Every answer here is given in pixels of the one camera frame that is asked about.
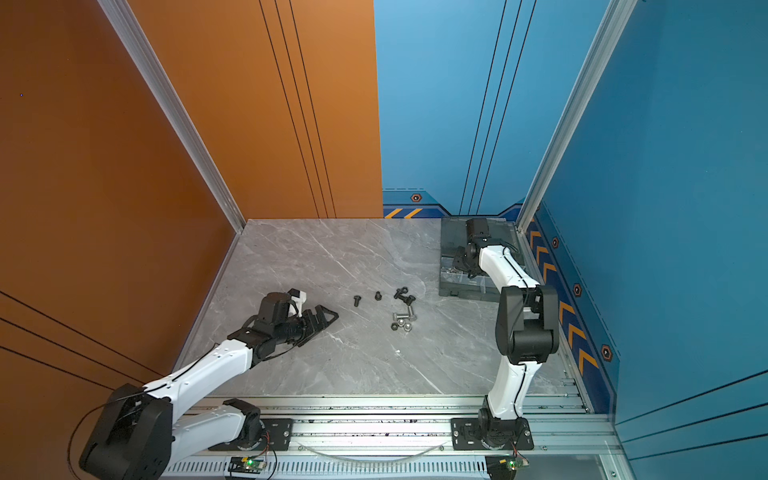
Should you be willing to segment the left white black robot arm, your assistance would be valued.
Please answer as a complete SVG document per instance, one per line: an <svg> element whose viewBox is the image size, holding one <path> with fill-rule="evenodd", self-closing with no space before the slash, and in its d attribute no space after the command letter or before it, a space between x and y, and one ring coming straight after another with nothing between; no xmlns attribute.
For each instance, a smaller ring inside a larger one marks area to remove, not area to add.
<svg viewBox="0 0 768 480"><path fill-rule="evenodd" d="M227 381L279 357L280 345L302 347L339 319L323 305L304 306L297 289L271 292L256 314L220 344L162 378L115 389L96 407L99 417L70 470L98 479L158 479L167 467L211 447L270 450L271 433L259 407L237 398L207 413L189 415Z"/></svg>

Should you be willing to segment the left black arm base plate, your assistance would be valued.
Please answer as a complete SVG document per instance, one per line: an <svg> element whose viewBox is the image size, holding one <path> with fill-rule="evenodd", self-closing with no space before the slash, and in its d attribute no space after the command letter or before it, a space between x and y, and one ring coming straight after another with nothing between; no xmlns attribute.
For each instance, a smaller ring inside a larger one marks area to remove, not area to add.
<svg viewBox="0 0 768 480"><path fill-rule="evenodd" d="M255 452L265 450L283 452L290 446L294 421L291 418L267 418L246 424L232 441L209 447L209 451Z"/></svg>

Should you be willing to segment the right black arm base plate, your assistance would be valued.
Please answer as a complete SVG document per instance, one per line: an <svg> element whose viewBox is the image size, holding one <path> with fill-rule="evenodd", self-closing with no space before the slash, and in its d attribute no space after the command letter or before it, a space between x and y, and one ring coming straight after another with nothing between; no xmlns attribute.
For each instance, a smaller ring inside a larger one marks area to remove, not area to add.
<svg viewBox="0 0 768 480"><path fill-rule="evenodd" d="M528 421L492 419L482 425L479 418L452 418L451 440L454 450L532 451L533 433Z"/></svg>

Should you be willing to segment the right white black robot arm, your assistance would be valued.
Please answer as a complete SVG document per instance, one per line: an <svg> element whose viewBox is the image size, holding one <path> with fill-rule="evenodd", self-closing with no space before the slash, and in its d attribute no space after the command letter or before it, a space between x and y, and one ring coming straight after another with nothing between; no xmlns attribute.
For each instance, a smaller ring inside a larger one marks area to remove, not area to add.
<svg viewBox="0 0 768 480"><path fill-rule="evenodd" d="M451 420L453 448L459 451L534 448L523 404L536 373L560 343L556 290L525 270L515 258L518 247L495 234L495 222L466 220L467 243L454 256L458 270L471 278L488 277L499 291L495 323L499 369L477 417Z"/></svg>

